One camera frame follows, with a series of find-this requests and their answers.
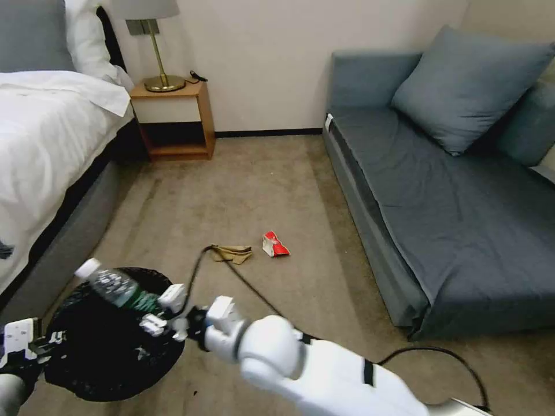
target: nightstand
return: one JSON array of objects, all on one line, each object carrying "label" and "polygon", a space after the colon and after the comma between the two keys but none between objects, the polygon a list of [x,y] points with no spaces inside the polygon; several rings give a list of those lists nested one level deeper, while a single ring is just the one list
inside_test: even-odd
[{"label": "nightstand", "polygon": [[150,92],[141,83],[130,95],[152,161],[212,159],[216,136],[206,83],[172,92]]}]

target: gray sofa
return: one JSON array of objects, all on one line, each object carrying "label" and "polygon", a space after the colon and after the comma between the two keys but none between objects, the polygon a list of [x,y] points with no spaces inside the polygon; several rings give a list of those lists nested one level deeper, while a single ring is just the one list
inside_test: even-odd
[{"label": "gray sofa", "polygon": [[453,157],[390,107],[420,56],[335,53],[324,129],[391,320],[412,340],[553,326],[555,185],[530,167],[555,142],[554,87]]}]

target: lamp shade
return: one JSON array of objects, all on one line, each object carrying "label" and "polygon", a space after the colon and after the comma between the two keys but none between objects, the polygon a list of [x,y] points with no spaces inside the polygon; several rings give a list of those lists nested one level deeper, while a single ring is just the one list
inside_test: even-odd
[{"label": "lamp shade", "polygon": [[112,13],[127,20],[147,20],[177,16],[179,7],[176,0],[112,0]]}]

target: black trash bag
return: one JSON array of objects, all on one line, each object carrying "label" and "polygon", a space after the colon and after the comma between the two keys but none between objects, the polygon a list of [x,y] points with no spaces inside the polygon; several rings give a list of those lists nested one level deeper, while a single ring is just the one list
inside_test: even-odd
[{"label": "black trash bag", "polygon": [[[171,285],[155,270],[120,270],[151,293],[161,295]],[[88,283],[77,287],[46,332],[65,331],[65,341],[45,367],[46,381],[91,402],[125,400],[152,387],[177,362],[184,343],[171,335],[148,335],[139,327],[143,315],[117,308]]]}]

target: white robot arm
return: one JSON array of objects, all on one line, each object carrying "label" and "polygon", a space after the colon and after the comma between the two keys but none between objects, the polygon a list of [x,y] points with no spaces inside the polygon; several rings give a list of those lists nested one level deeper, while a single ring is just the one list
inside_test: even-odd
[{"label": "white robot arm", "polygon": [[[171,307],[171,300],[166,301],[164,306]],[[232,298],[219,296],[208,311],[193,308],[181,316],[185,313],[187,333],[202,349],[238,363],[246,381],[294,402],[307,416],[487,415],[456,399],[426,405],[396,374],[335,343],[303,334],[283,317],[251,324]]]},{"label": "white robot arm", "polygon": [[[233,299],[219,296],[211,307],[186,308],[184,285],[174,285],[159,299],[171,319],[146,315],[141,323],[152,336],[173,332],[177,342],[195,340],[222,360],[237,363],[243,378],[260,389],[296,404],[307,416],[487,416],[456,399],[426,405],[401,378],[385,368],[329,341],[296,330],[280,316],[250,323]],[[0,360],[0,416],[15,416],[32,392],[40,371],[63,342],[34,331],[34,320],[5,326]]]}]

